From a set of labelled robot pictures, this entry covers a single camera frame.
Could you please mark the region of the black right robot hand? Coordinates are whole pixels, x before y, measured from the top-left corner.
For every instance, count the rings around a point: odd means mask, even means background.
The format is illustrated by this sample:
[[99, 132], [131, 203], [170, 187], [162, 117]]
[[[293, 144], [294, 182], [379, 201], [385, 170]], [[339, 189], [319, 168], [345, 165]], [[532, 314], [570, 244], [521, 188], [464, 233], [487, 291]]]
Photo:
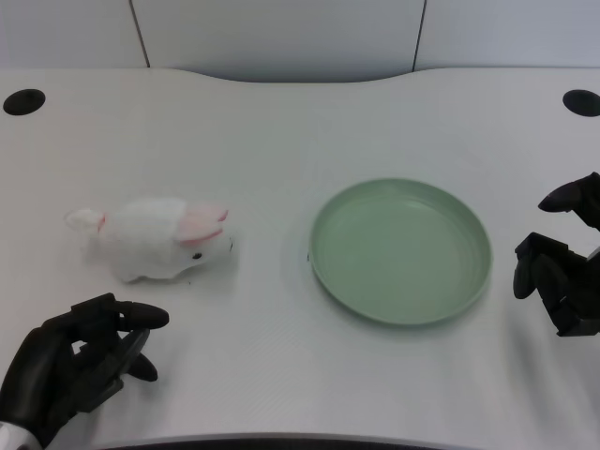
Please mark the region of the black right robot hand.
[[[575, 213], [587, 226], [599, 228], [599, 174], [562, 185], [538, 208]], [[599, 333], [599, 252], [584, 257], [560, 241], [530, 233], [516, 248], [513, 292], [524, 299], [538, 292], [560, 337]]]

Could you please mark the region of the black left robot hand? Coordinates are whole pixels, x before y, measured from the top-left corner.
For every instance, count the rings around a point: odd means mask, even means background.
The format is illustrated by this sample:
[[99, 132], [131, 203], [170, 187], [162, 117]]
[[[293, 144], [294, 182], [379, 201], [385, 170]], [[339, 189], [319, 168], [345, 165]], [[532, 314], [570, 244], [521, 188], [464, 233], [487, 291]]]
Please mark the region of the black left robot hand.
[[1, 386], [2, 448], [46, 448], [73, 417], [117, 394], [125, 375], [156, 381], [142, 350], [169, 320], [160, 307], [105, 293], [32, 329]]

